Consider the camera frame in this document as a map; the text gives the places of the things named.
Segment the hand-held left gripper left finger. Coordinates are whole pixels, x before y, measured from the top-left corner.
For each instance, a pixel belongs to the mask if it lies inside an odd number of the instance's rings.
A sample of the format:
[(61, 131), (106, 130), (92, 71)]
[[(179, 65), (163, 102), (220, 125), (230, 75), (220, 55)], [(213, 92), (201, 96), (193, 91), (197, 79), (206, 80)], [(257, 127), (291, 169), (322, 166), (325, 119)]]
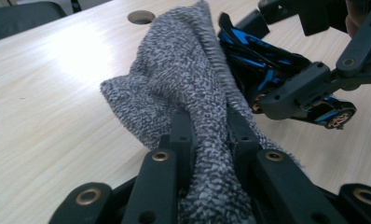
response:
[(160, 137), (158, 146), (176, 154), (178, 188), (188, 190), (194, 174), (197, 143), (194, 126), (187, 111), (178, 109), (173, 113), (170, 132)]

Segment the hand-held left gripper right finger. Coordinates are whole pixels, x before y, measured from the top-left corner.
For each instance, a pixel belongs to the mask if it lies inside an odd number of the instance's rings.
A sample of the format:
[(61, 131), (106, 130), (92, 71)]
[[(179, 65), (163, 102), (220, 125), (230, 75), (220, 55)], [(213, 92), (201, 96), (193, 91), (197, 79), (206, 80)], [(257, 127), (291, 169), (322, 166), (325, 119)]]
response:
[(230, 150), (237, 178), (242, 185), (251, 183), (251, 161), (260, 149), (259, 139), (247, 120), (233, 108), (227, 110)]

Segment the blue and black toy car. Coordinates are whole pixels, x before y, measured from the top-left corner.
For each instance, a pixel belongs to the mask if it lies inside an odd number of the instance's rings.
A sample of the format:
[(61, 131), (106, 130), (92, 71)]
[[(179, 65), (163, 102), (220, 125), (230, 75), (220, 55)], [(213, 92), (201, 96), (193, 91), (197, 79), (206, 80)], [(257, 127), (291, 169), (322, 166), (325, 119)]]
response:
[(296, 77), (310, 78), (309, 68), (322, 68), (320, 63), (280, 49), (235, 27), (230, 17), (223, 13), (219, 18), (220, 45), (238, 88), (252, 112), (271, 119), (295, 119), (321, 125), (327, 129), (341, 129), (356, 112), (353, 103), (337, 99), (329, 94), (311, 105), (300, 106), (292, 100), (268, 111), (260, 101), (268, 94), (291, 83)]

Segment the grey terry cloth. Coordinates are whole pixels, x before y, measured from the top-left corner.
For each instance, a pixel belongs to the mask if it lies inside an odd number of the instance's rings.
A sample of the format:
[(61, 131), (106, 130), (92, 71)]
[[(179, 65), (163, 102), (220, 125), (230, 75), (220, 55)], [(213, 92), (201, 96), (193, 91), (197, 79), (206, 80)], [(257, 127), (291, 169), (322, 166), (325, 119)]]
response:
[(197, 148), (191, 186), (179, 202), (181, 224), (256, 224), (227, 146), (227, 109), (240, 112), (262, 148), (277, 144), (254, 122), (206, 1), (155, 18), (129, 74), (104, 81), (101, 93), (120, 122), (150, 149), (169, 133), (172, 114), (179, 108), (188, 111)]

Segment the black folding chair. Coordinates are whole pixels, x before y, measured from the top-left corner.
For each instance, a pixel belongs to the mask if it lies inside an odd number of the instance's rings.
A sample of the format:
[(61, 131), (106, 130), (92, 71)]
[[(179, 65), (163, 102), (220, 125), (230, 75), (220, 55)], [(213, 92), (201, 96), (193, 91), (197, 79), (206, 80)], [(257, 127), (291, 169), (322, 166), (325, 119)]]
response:
[(31, 30), (66, 16), (67, 14), (59, 4), (49, 1), (0, 7), (0, 39)]

